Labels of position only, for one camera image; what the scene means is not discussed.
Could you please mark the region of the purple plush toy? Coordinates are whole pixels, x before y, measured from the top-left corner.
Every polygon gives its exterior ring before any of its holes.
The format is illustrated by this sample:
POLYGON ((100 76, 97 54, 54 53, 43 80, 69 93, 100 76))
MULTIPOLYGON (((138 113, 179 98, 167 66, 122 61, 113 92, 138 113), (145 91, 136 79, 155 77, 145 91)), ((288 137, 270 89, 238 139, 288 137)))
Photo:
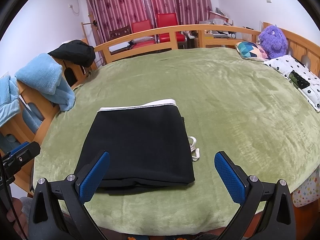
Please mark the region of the purple plush toy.
POLYGON ((267 26, 258 37, 269 58, 275 59, 287 54, 287 38, 276 25, 267 26))

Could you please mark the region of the black track pants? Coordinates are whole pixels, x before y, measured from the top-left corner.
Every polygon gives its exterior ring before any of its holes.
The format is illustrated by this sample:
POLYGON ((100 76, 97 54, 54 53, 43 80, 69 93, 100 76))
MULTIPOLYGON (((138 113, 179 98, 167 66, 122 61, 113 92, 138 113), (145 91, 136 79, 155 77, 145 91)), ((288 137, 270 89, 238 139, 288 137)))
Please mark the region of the black track pants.
POLYGON ((108 191, 184 186, 195 180, 184 119, 173 99, 101 107, 84 140, 75 172, 101 151, 110 155, 100 183, 108 191))

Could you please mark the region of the green bed blanket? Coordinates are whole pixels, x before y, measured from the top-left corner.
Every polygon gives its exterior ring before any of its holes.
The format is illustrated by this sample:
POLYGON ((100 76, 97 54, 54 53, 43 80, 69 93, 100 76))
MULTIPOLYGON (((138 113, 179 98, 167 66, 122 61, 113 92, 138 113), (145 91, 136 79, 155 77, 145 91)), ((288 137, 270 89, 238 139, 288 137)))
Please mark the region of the green bed blanket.
POLYGON ((111 196, 86 208, 107 229, 136 235, 196 234, 226 226, 238 205, 214 167, 225 151, 262 181, 295 190, 319 165, 319 114, 274 69, 229 48, 171 50, 124 59, 94 71, 74 107, 52 121, 35 158, 33 180, 62 180, 75 170, 101 107, 174 99, 200 158, 189 187, 111 196))

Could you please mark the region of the white dotted pillow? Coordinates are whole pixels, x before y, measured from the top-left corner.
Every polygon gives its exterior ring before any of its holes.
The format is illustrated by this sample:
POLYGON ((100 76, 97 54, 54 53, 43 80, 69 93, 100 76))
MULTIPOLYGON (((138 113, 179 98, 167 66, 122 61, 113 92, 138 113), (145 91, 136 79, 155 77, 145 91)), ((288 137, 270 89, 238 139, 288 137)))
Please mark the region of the white dotted pillow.
POLYGON ((263 64, 274 69, 292 83, 319 113, 319 77, 291 55, 270 59, 263 64))

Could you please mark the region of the light blue towel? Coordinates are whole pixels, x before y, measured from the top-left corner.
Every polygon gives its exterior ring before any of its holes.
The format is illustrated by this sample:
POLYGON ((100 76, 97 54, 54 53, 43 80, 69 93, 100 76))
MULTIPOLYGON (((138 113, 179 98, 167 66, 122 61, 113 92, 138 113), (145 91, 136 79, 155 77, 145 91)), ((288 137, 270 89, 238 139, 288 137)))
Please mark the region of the light blue towel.
POLYGON ((42 53, 19 69, 15 77, 50 102, 59 105, 60 111, 67 112, 73 108, 76 97, 62 72, 60 64, 49 54, 42 53))
POLYGON ((19 88, 15 77, 1 77, 1 111, 0 123, 3 126, 13 116, 20 113, 19 88))

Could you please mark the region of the black garment on footboard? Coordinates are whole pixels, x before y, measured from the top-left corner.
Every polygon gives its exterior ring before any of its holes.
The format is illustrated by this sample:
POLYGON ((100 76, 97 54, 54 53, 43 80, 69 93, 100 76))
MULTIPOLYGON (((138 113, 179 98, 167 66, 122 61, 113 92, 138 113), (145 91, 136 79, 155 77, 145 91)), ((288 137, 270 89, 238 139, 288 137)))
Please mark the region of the black garment on footboard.
POLYGON ((56 59, 71 61, 84 68, 89 68, 95 61, 94 47, 81 40, 72 40, 61 44, 59 48, 48 54, 56 59))

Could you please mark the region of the pink patterned curtain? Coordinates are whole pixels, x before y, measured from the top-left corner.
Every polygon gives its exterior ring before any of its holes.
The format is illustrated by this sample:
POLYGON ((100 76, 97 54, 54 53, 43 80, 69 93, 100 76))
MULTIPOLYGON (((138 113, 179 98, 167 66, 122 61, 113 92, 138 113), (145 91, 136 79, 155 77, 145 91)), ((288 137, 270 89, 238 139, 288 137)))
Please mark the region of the pink patterned curtain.
POLYGON ((98 25, 101 42, 110 32, 135 22, 150 20, 156 25, 158 14, 175 13, 178 24, 198 24, 209 18, 210 0, 86 0, 88 10, 98 25))

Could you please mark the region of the colourful geometric pillow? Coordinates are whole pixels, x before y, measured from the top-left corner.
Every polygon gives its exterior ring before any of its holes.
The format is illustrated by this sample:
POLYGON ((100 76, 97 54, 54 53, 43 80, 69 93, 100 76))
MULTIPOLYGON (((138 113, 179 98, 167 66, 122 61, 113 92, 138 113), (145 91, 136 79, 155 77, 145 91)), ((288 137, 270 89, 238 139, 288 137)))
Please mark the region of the colourful geometric pillow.
POLYGON ((268 61, 270 59, 266 51, 259 44, 242 41, 238 42, 235 47, 243 59, 260 62, 268 61))

